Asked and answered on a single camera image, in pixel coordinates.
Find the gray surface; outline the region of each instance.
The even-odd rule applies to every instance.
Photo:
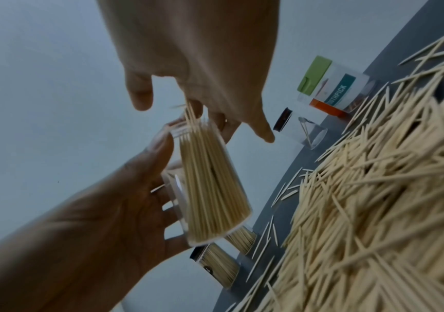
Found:
[[[412,72],[417,63],[410,61],[402,66],[397,66],[397,64],[423,48],[425,45],[437,40],[442,35],[444,35],[444,1],[429,0],[378,55],[367,68],[365,73],[381,81],[394,81],[405,77]],[[444,59],[438,58],[436,60],[430,60],[427,62],[425,68],[431,68],[442,60]],[[419,85],[422,85],[424,82],[425,80],[421,80]],[[439,99],[444,98],[444,80],[436,90],[435,96]],[[276,185],[270,199],[253,226],[253,231],[258,233],[258,239],[260,239],[260,234],[264,230],[267,222],[270,221],[272,215],[274,215],[273,221],[277,229],[279,244],[281,244],[285,237],[287,237],[290,231],[290,220],[297,207],[299,198],[296,194],[285,201],[279,201],[272,208],[271,204],[273,200],[282,187],[282,184],[289,182],[300,167],[305,169],[315,169],[317,167],[318,163],[315,162],[316,158],[341,137],[341,132],[347,125],[348,119],[349,118],[345,118],[341,120],[333,116],[327,117],[322,125],[328,128],[329,131],[320,145],[312,151],[306,148],[303,148],[300,151],[281,181]],[[299,181],[300,179],[296,178],[292,185],[298,184]],[[257,278],[263,273],[272,256],[275,256],[273,264],[275,265],[282,257],[283,253],[284,250],[277,247],[274,240],[272,240],[251,279],[247,283],[245,282],[246,277],[252,268],[253,261],[243,255],[239,255],[237,260],[241,263],[241,271],[231,290],[223,290],[220,293],[213,312],[224,312],[233,302],[240,301]],[[266,294],[266,291],[266,288],[262,287],[260,289],[249,310],[258,306],[259,302]]]

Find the white wall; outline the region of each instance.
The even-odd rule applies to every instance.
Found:
[[[270,123],[294,104],[315,55],[364,70],[424,2],[283,0],[263,93]],[[141,151],[177,117],[165,108],[182,102],[173,79],[154,79],[154,94],[150,111],[133,110],[94,2],[0,2],[0,238]],[[308,117],[323,119],[312,108]],[[280,136],[265,144],[243,125],[228,148],[255,210],[252,225],[301,147]],[[211,310],[220,287],[189,253],[150,272],[125,310]]]

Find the green label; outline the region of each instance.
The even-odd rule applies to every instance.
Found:
[[[338,104],[342,97],[347,93],[347,91],[349,91],[350,86],[352,86],[355,80],[356,77],[345,74],[335,90],[325,100],[325,103],[331,106],[335,106],[336,104]]]

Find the black lid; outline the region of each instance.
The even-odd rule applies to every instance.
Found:
[[[275,123],[275,126],[273,126],[273,129],[278,132],[282,131],[287,121],[289,121],[291,115],[292,111],[288,107],[285,108],[280,117],[277,119],[277,122]]]
[[[203,253],[203,251],[207,247],[208,247],[208,245],[195,247],[195,249],[193,249],[193,252],[191,253],[190,259],[193,259],[194,261],[198,261],[201,254]]]

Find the plastic lid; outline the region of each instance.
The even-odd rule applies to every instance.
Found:
[[[311,63],[311,66],[308,68],[308,71],[306,74],[304,74],[304,78],[299,84],[298,91],[306,95],[311,95],[323,75],[330,67],[330,64],[331,60],[327,58],[321,56],[315,57],[314,61]]]

